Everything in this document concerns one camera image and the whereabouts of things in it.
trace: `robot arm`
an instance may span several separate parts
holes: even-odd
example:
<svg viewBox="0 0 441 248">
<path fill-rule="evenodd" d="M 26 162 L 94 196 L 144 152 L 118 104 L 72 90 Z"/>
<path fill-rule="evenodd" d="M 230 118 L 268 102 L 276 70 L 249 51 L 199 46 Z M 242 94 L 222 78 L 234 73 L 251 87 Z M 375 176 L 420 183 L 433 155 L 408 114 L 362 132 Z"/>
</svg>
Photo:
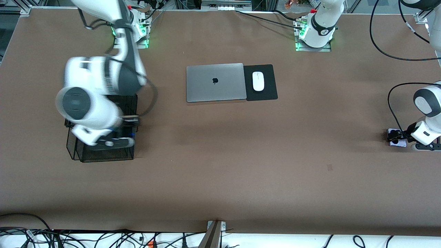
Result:
<svg viewBox="0 0 441 248">
<path fill-rule="evenodd" d="M 308 46 L 320 48 L 325 46 L 335 31 L 335 24 L 344 11 L 344 0 L 321 0 L 317 13 L 306 16 L 307 28 L 299 38 Z"/>
<path fill-rule="evenodd" d="M 441 136 L 441 82 L 440 86 L 426 86 L 414 94 L 415 106 L 424 113 L 411 133 L 418 142 L 427 146 Z"/>
<path fill-rule="evenodd" d="M 76 124 L 72 133 L 95 146 L 123 122 L 122 111 L 106 95 L 135 95 L 146 84 L 145 69 L 134 38 L 134 15 L 123 0 L 72 0 L 82 11 L 112 24 L 120 43 L 116 56 L 73 57 L 67 62 L 58 111 Z M 133 146 L 132 138 L 113 139 L 111 148 Z"/>
<path fill-rule="evenodd" d="M 441 53 L 441 0 L 400 0 L 400 2 L 406 7 L 422 11 L 435 10 L 435 19 L 430 28 L 430 45 Z"/>
</svg>

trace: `metal base plate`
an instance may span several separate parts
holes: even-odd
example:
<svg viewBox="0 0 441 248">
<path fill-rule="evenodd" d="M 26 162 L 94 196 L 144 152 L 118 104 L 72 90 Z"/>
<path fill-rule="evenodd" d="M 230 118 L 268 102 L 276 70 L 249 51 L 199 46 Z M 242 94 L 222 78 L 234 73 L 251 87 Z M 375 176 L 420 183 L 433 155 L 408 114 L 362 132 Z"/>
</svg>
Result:
<svg viewBox="0 0 441 248">
<path fill-rule="evenodd" d="M 303 28 L 305 26 L 304 23 L 298 23 L 293 21 L 292 24 L 294 26 L 299 26 Z M 294 29 L 294 40 L 295 40 L 295 50 L 296 51 L 306 51 L 306 52 L 330 52 L 331 51 L 331 43 L 328 42 L 324 47 L 314 48 L 308 46 L 303 40 L 299 39 L 299 35 L 302 30 Z"/>
</svg>

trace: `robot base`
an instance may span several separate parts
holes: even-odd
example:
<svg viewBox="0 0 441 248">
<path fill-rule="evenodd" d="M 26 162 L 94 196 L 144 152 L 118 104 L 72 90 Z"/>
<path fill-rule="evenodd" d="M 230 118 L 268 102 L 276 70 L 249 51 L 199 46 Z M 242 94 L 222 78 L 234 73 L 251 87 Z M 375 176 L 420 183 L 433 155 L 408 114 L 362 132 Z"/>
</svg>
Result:
<svg viewBox="0 0 441 248">
<path fill-rule="evenodd" d="M 292 22 L 293 26 L 299 26 L 303 29 L 306 29 L 306 19 L 305 16 L 298 18 L 296 21 Z M 308 46 L 303 40 L 299 38 L 302 35 L 304 30 L 294 29 L 294 40 L 295 40 L 295 50 L 296 51 L 306 51 L 306 52 L 330 52 L 331 51 L 331 42 L 328 42 L 324 47 L 314 48 Z"/>
<path fill-rule="evenodd" d="M 123 111 L 125 116 L 136 115 L 138 104 L 138 96 L 107 96 L 109 100 L 116 103 L 116 105 Z M 110 133 L 114 138 L 130 137 L 135 138 L 137 131 L 137 123 L 127 122 L 121 128 Z M 79 160 L 80 162 L 106 162 L 106 161 L 120 161 L 133 160 L 134 146 L 110 149 L 110 150 L 96 150 L 95 147 L 88 146 L 72 134 L 71 129 L 75 124 L 65 120 L 64 125 L 69 128 L 67 134 L 66 148 L 72 160 Z"/>
</svg>

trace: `laptop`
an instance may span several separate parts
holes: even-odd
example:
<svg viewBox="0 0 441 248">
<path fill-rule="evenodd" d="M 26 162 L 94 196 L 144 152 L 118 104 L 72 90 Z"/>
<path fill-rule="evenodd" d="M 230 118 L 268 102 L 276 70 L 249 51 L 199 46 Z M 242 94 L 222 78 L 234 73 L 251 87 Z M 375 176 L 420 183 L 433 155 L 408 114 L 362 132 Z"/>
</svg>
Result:
<svg viewBox="0 0 441 248">
<path fill-rule="evenodd" d="M 187 66 L 187 102 L 246 98 L 242 63 Z"/>
</svg>

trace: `black cable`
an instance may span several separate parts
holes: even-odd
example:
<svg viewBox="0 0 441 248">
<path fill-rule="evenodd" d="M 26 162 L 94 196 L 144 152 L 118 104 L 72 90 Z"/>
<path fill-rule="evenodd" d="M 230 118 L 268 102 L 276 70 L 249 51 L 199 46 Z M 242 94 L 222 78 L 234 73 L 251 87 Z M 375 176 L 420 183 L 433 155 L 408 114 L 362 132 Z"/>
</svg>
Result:
<svg viewBox="0 0 441 248">
<path fill-rule="evenodd" d="M 153 12 L 148 17 L 146 17 L 145 19 L 141 19 L 141 22 L 143 22 L 143 21 L 147 20 L 148 18 L 152 17 L 153 14 L 156 12 L 156 10 L 157 9 L 153 9 Z"/>
<path fill-rule="evenodd" d="M 117 239 L 115 242 L 113 242 L 113 243 L 109 246 L 109 248 L 112 248 L 112 246 L 114 246 L 115 244 L 118 244 L 118 241 L 120 241 L 121 239 L 123 239 L 125 236 L 126 236 L 126 234 L 121 235 L 121 238 L 119 238 L 119 239 Z"/>
<path fill-rule="evenodd" d="M 283 17 L 285 17 L 286 19 L 291 20 L 291 21 L 295 21 L 295 18 L 291 18 L 291 17 L 285 15 L 283 12 L 281 12 L 281 11 L 279 11 L 277 9 L 272 10 L 271 12 L 277 12 L 277 13 L 281 14 Z"/>
<path fill-rule="evenodd" d="M 28 214 L 28 213 L 10 213 L 10 214 L 2 214 L 0 215 L 0 217 L 5 217 L 5 216 L 13 216 L 13 215 L 24 215 L 24 216 L 31 216 L 34 218 L 37 218 L 39 221 L 41 221 L 48 230 L 50 230 L 51 228 L 49 227 L 49 225 L 46 223 L 46 221 L 44 221 L 41 217 L 39 217 L 38 215 L 35 214 Z M 59 247 L 63 247 L 63 245 L 61 244 L 61 240 L 60 237 L 57 235 L 53 235 L 54 239 L 57 239 L 57 243 Z M 55 248 L 55 240 L 52 241 L 52 246 L 53 248 Z"/>
<path fill-rule="evenodd" d="M 255 15 L 250 15 L 250 14 L 247 14 L 247 13 L 244 13 L 244 12 L 240 12 L 240 11 L 237 11 L 237 10 L 236 10 L 236 12 L 238 12 L 238 13 L 240 13 L 242 15 L 251 16 L 251 17 L 254 17 L 254 18 L 257 18 L 257 19 L 260 19 L 260 20 L 264 20 L 264 21 L 270 22 L 270 23 L 275 23 L 275 24 L 279 24 L 279 25 L 282 25 L 282 26 L 287 26 L 287 27 L 290 27 L 290 28 L 298 29 L 298 30 L 302 29 L 301 27 L 292 26 L 292 25 L 288 25 L 288 24 L 284 24 L 284 23 L 278 23 L 278 22 L 275 22 L 275 21 L 272 21 L 272 20 L 268 20 L 268 19 L 265 19 L 265 18 L 262 18 L 262 17 L 259 17 L 259 16 L 255 16 Z"/>
<path fill-rule="evenodd" d="M 107 236 L 107 237 L 104 237 L 104 236 L 102 236 L 102 238 L 98 238 L 97 240 L 90 240 L 90 239 L 74 239 L 74 238 L 72 238 L 71 236 L 67 236 L 67 235 L 65 235 L 65 234 L 61 234 L 62 236 L 66 236 L 66 237 L 69 237 L 69 239 L 63 239 L 63 241 L 88 241 L 88 242 L 99 242 L 100 240 L 103 240 L 103 239 L 106 239 L 106 238 L 108 238 L 108 237 L 112 237 L 113 235 L 117 235 L 118 233 L 112 233 L 111 235 L 109 235 L 109 236 Z"/>
<path fill-rule="evenodd" d="M 74 245 L 74 244 L 70 244 L 70 243 L 68 243 L 68 245 L 71 245 L 71 246 L 73 246 L 73 247 L 75 247 L 75 248 L 80 248 L 80 247 L 78 247 L 78 246 L 76 246 L 76 245 Z"/>
<path fill-rule="evenodd" d="M 159 243 L 156 243 L 156 245 L 158 245 L 158 244 L 168 244 L 168 245 L 170 245 L 173 248 L 177 248 L 176 246 L 170 244 L 170 242 L 159 242 Z"/>
<path fill-rule="evenodd" d="M 361 246 L 361 245 L 359 245 L 359 244 L 357 243 L 356 238 L 359 238 L 359 239 L 361 240 L 361 242 L 363 243 L 363 246 Z M 364 240 L 363 240 L 360 236 L 358 236 L 358 235 L 353 236 L 353 237 L 352 237 L 352 241 L 354 241 L 354 244 L 355 244 L 356 246 L 358 246 L 358 247 L 360 247 L 360 248 L 366 248 L 366 245 L 364 244 Z"/>
<path fill-rule="evenodd" d="M 391 105 L 390 105 L 390 94 L 392 93 L 392 91 L 393 91 L 395 88 L 397 88 L 397 87 L 399 87 L 399 86 L 402 86 L 402 85 L 409 85 L 409 84 L 440 86 L 439 84 L 436 84 L 436 83 L 400 83 L 400 84 L 395 85 L 394 87 L 392 87 L 392 89 L 389 90 L 389 93 L 387 94 L 387 103 L 388 103 L 388 105 L 389 105 L 389 110 L 390 110 L 390 112 L 392 113 L 393 118 L 395 119 L 396 124 L 398 125 L 398 128 L 400 129 L 401 133 L 402 133 L 403 136 L 404 136 L 405 138 L 407 138 L 407 139 L 408 139 L 409 137 L 407 136 L 407 134 L 404 133 L 404 131 L 403 131 L 403 129 L 402 129 L 402 127 L 401 127 L 401 125 L 400 125 L 400 123 L 399 123 L 399 121 L 398 121 L 398 119 L 397 119 L 397 117 L 396 117 L 394 111 L 392 110 Z"/>
<path fill-rule="evenodd" d="M 193 236 L 193 235 L 201 234 L 201 233 L 206 233 L 206 232 L 198 232 L 198 233 L 190 233 L 190 234 L 187 234 L 187 235 L 185 235 L 185 236 L 183 236 L 183 237 L 181 237 L 181 238 L 179 238 L 179 239 L 173 241 L 172 243 L 169 243 L 169 244 L 168 244 L 167 246 L 165 246 L 164 248 L 167 248 L 167 247 L 172 246 L 174 243 L 178 242 L 179 240 L 183 239 L 184 237 L 189 237 L 189 236 Z"/>
<path fill-rule="evenodd" d="M 389 55 L 389 54 L 383 52 L 383 50 L 381 50 L 381 49 L 378 47 L 378 45 L 375 43 L 375 41 L 374 41 L 374 37 L 372 36 L 372 20 L 373 20 L 373 18 L 374 18 L 374 12 L 375 12 L 375 9 L 377 8 L 377 5 L 378 5 L 378 2 L 379 2 L 379 1 L 380 1 L 380 0 L 377 0 L 377 1 L 375 2 L 375 4 L 374 4 L 374 8 L 372 9 L 372 14 L 370 15 L 370 22 L 369 22 L 369 35 L 370 35 L 370 40 L 372 41 L 372 44 L 374 45 L 374 47 L 375 47 L 379 52 L 381 52 L 382 54 L 386 55 L 386 56 L 389 57 L 389 58 L 393 58 L 393 59 L 397 59 L 397 60 L 405 60 L 405 61 L 428 61 L 428 60 L 439 60 L 439 59 L 441 59 L 441 58 L 439 58 L 439 57 L 437 57 L 437 58 L 429 58 L 429 59 L 404 59 L 404 58 L 400 58 L 400 57 L 392 56 L 392 55 Z"/>
<path fill-rule="evenodd" d="M 99 28 L 99 27 L 101 27 L 101 26 L 104 26 L 104 25 L 106 25 L 106 26 L 111 26 L 110 23 L 106 22 L 106 21 L 103 20 L 103 19 L 96 19 L 96 20 L 94 20 L 93 22 L 91 22 L 90 24 L 87 24 L 87 22 L 86 22 L 86 18 L 84 17 L 84 14 L 83 14 L 83 12 L 82 12 L 81 9 L 78 9 L 78 13 L 80 14 L 80 18 L 81 18 L 81 21 L 82 21 L 84 27 L 87 28 L 87 29 L 89 29 L 89 30 L 95 30 L 95 29 L 97 29 L 97 28 Z M 98 24 L 98 25 L 96 25 L 96 26 L 92 26 L 93 24 L 96 24 L 96 23 L 99 22 L 99 21 L 104 21 L 105 23 L 100 23 L 100 24 Z"/>
<path fill-rule="evenodd" d="M 106 21 L 103 20 L 103 19 L 96 19 L 96 20 L 92 21 L 92 22 L 89 24 L 89 26 L 92 26 L 92 25 L 94 25 L 94 24 L 96 24 L 96 23 L 98 23 L 98 22 L 106 22 Z"/>
<path fill-rule="evenodd" d="M 393 238 L 393 235 L 391 235 L 391 236 L 387 239 L 387 241 L 386 241 L 386 248 L 388 248 L 388 246 L 389 246 L 389 241 L 390 241 L 392 238 Z"/>
<path fill-rule="evenodd" d="M 9 233 L 7 233 L 6 231 L 8 231 L 8 230 L 2 231 L 2 232 L 5 232 L 5 233 L 1 234 L 0 237 L 6 236 L 6 235 L 12 235 L 13 233 L 21 232 L 21 230 L 15 230 L 14 232 L 9 232 Z"/>
<path fill-rule="evenodd" d="M 125 241 L 127 241 L 127 242 L 129 242 L 129 243 L 132 243 L 132 245 L 133 245 L 133 247 L 135 247 L 136 248 L 136 245 L 132 242 L 132 241 L 129 241 L 128 239 L 130 238 L 130 237 L 132 237 L 133 236 L 133 234 L 134 233 L 132 233 L 132 234 L 126 234 L 127 235 L 127 237 L 125 238 L 125 239 L 123 239 L 122 241 L 121 241 L 121 243 L 120 244 L 117 244 L 116 245 L 116 248 L 120 248 L 121 247 L 121 245 L 123 244 L 123 242 L 125 242 Z"/>
<path fill-rule="evenodd" d="M 328 240 L 326 241 L 326 244 L 325 244 L 325 246 L 323 246 L 323 248 L 327 248 L 327 247 L 328 247 L 329 243 L 331 242 L 332 237 L 334 237 L 334 234 L 331 234 L 331 235 L 329 236 L 329 238 L 328 238 Z"/>
<path fill-rule="evenodd" d="M 98 24 L 96 26 L 93 26 L 93 27 L 91 26 L 90 30 L 95 30 L 95 29 L 97 29 L 97 28 L 99 28 L 101 26 L 111 26 L 111 25 L 109 23 L 100 23 L 100 24 Z"/>
<path fill-rule="evenodd" d="M 149 245 L 150 242 L 152 242 L 160 233 L 155 233 L 155 235 L 153 235 L 153 238 L 151 238 L 142 248 L 146 248 L 147 245 Z"/>
<path fill-rule="evenodd" d="M 414 35 L 416 35 L 418 38 L 422 39 L 423 41 L 430 43 L 430 41 L 426 40 L 423 36 L 419 35 L 413 28 L 412 26 L 407 22 L 407 20 L 404 18 L 403 15 L 403 11 L 401 10 L 401 1 L 398 0 L 398 9 L 400 10 L 400 15 L 401 18 L 403 19 L 403 22 L 406 24 L 406 26 L 409 27 L 409 29 L 412 31 L 412 33 L 414 33 Z"/>
<path fill-rule="evenodd" d="M 129 71 L 131 71 L 131 72 L 135 73 L 136 75 L 143 77 L 147 80 L 147 83 L 152 88 L 153 98 L 152 98 L 152 101 L 150 102 L 150 105 L 147 107 L 147 109 L 144 110 L 141 114 L 139 114 L 139 117 L 145 116 L 146 114 L 150 113 L 150 111 L 153 109 L 153 107 L 156 105 L 156 102 L 158 101 L 158 89 L 156 88 L 156 86 L 145 75 L 138 73 L 134 68 L 132 68 L 126 62 L 114 59 L 112 57 L 110 57 L 110 60 L 120 62 L 123 66 L 125 66 L 127 69 L 129 69 Z"/>
<path fill-rule="evenodd" d="M 16 228 L 16 227 L 8 227 L 8 228 L 0 228 L 0 229 L 4 229 L 4 230 L 17 230 L 17 231 L 22 232 L 26 236 L 26 242 L 23 244 L 25 247 L 27 247 L 27 245 L 29 243 L 32 243 L 34 248 L 36 248 L 35 244 L 48 244 L 49 247 L 50 247 L 51 244 L 53 244 L 52 241 L 50 241 L 50 242 L 35 242 L 33 240 L 33 237 L 29 236 L 29 234 L 25 231 L 26 229 L 19 229 L 19 228 Z"/>
</svg>

